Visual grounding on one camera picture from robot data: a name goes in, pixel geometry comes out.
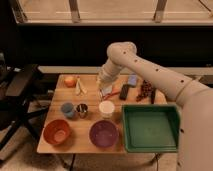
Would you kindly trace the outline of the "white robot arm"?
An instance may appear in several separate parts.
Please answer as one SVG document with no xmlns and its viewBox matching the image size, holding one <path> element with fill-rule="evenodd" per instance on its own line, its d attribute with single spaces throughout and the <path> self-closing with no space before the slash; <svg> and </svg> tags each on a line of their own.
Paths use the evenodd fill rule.
<svg viewBox="0 0 213 171">
<path fill-rule="evenodd" d="M 112 84 L 124 67 L 150 82 L 182 108 L 177 171 L 213 171 L 213 88 L 136 53 L 132 42 L 110 44 L 98 75 L 99 86 Z"/>
</svg>

